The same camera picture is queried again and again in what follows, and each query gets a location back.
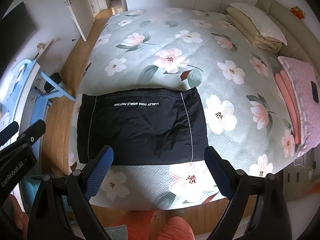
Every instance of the flower stem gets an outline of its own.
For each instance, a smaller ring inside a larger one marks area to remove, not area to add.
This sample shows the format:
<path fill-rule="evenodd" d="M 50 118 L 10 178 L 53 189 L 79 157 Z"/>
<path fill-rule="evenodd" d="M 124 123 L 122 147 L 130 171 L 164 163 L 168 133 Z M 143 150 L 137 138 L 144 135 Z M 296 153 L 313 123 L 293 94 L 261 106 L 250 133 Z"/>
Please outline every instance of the flower stem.
<path fill-rule="evenodd" d="M 193 65 L 187 65 L 187 66 L 190 66 L 190 67 L 194 67 L 194 68 L 200 69 L 200 70 L 203 72 L 203 70 L 202 70 L 201 68 L 195 67 L 195 66 L 193 66 Z"/>

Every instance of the black tv screen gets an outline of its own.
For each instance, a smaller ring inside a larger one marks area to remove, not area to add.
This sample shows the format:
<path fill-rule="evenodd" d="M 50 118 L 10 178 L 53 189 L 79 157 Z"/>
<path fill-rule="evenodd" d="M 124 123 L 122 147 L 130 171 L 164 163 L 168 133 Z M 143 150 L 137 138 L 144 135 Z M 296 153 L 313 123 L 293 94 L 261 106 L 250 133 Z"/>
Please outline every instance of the black tv screen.
<path fill-rule="evenodd" d="M 24 2 L 18 4 L 0 21 L 0 78 L 21 46 L 36 30 Z"/>

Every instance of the quilted bedspread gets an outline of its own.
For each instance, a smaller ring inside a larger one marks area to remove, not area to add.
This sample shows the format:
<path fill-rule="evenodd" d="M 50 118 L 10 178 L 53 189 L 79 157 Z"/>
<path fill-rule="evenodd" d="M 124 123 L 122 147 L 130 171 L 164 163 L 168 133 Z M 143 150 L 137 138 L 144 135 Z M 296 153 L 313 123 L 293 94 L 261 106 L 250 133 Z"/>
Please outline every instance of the quilted bedspread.
<path fill-rule="evenodd" d="M 69 163 L 76 147 L 81 96 L 134 88 L 197 87 L 209 145 L 235 169 L 276 173 L 298 154 L 274 74 L 277 55 L 253 47 L 218 13 L 181 8 L 136 10 L 108 20 L 91 53 L 75 103 Z M 112 166 L 95 205 L 128 210 L 176 209 L 221 198 L 204 161 Z"/>

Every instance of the white pillow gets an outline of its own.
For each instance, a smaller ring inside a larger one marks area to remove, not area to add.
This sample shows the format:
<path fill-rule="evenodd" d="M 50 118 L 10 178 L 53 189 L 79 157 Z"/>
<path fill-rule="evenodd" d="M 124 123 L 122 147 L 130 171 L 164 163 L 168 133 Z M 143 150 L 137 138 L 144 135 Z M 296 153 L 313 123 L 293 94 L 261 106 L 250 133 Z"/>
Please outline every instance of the white pillow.
<path fill-rule="evenodd" d="M 239 2 L 230 3 L 230 5 L 247 15 L 263 37 L 275 38 L 287 45 L 287 40 L 280 28 L 259 8 Z"/>

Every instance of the beige folded blanket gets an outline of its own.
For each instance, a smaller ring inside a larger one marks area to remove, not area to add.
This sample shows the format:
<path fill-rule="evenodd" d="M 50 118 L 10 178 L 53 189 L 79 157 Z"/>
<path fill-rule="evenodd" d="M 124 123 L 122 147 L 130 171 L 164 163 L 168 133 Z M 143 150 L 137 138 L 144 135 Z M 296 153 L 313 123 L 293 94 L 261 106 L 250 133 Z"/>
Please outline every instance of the beige folded blanket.
<path fill-rule="evenodd" d="M 255 47 L 278 53 L 282 42 L 271 37 L 263 37 L 247 15 L 236 8 L 227 8 L 227 19 L 248 39 Z"/>

